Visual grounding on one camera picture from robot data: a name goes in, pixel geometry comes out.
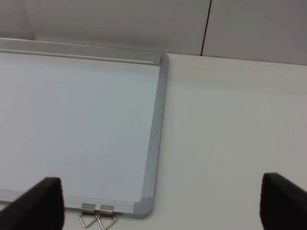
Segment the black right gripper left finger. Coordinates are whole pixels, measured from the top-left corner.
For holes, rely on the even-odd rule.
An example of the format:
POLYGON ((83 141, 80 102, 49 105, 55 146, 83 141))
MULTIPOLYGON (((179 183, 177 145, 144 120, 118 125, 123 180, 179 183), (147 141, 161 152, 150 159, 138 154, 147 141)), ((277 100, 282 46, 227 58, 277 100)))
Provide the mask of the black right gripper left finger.
POLYGON ((61 179, 46 177, 0 212, 0 228, 61 230, 64 212, 61 179))

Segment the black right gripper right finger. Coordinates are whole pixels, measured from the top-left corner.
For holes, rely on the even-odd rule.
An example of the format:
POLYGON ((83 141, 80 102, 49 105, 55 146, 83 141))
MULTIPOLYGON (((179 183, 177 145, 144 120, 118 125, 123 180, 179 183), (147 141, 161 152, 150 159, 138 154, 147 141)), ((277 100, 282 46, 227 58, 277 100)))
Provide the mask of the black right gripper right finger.
POLYGON ((307 192, 278 173, 265 173, 261 185, 260 219, 265 230, 305 230, 307 192))

